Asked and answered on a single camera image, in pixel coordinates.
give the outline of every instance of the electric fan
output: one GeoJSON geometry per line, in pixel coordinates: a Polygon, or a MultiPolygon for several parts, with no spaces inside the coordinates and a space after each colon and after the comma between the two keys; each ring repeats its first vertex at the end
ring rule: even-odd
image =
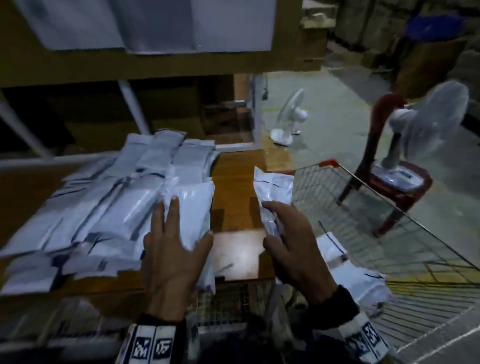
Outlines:
{"type": "Polygon", "coordinates": [[[418,110],[396,109],[387,120],[394,132],[388,155],[373,164],[372,174],[403,192],[421,186],[421,176],[399,165],[402,152],[408,161],[433,152],[453,135],[467,106],[468,88],[447,81],[430,90],[418,110]]]}
{"type": "Polygon", "coordinates": [[[300,109],[304,95],[303,88],[294,92],[278,113],[275,128],[270,132],[270,139],[275,143],[283,146],[292,144],[292,133],[294,132],[295,123],[302,123],[307,120],[308,113],[300,109]]]}

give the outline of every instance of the left hand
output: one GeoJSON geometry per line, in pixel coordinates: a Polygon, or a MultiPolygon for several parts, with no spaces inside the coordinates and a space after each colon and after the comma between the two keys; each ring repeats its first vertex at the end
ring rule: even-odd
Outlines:
{"type": "Polygon", "coordinates": [[[212,246],[213,233],[209,231],[192,252],[185,250],[180,241],[178,197],[170,202],[165,224],[163,203],[157,205],[144,238],[141,273],[149,302],[146,313],[170,322],[184,319],[212,246]]]}

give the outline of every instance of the concrete floor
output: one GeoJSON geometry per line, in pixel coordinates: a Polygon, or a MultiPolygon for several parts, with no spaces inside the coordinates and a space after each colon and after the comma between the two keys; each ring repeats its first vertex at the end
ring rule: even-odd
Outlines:
{"type": "MultiPolygon", "coordinates": [[[[268,74],[269,98],[263,102],[268,130],[291,93],[305,89],[302,108],[308,120],[299,126],[289,150],[295,168],[336,158],[349,170],[357,167],[366,144],[371,105],[389,92],[386,81],[361,66],[343,66],[332,55],[319,72],[268,74]]],[[[391,131],[380,140],[386,155],[391,131]]],[[[480,138],[460,127],[456,135],[426,158],[415,161],[434,179],[433,187],[410,215],[471,263],[480,267],[480,138]]]]}

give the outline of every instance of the right hand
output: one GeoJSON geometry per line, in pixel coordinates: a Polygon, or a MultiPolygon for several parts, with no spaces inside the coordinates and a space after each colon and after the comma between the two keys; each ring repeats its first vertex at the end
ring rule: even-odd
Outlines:
{"type": "Polygon", "coordinates": [[[309,304],[322,303],[337,290],[327,264],[317,246],[312,227],[294,206],[264,201],[262,206],[276,213],[283,224],[283,243],[273,235],[264,239],[278,277],[300,291],[309,304]]]}

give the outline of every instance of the table surface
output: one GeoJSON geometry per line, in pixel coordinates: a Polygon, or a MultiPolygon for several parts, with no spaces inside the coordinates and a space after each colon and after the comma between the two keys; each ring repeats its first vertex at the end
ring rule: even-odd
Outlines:
{"type": "MultiPolygon", "coordinates": [[[[222,153],[212,168],[215,183],[211,215],[211,228],[215,233],[212,254],[215,272],[220,271],[224,281],[264,280],[275,276],[271,258],[263,248],[265,231],[253,189],[254,167],[274,168],[268,162],[269,155],[272,150],[222,153]]],[[[2,173],[0,194],[5,203],[0,206],[4,221],[0,227],[0,241],[7,241],[60,186],[62,176],[76,168],[62,166],[2,173]]],[[[7,264],[8,260],[0,261],[0,272],[7,264]]],[[[116,279],[69,278],[49,294],[62,297],[142,289],[139,272],[120,272],[116,279]]]]}

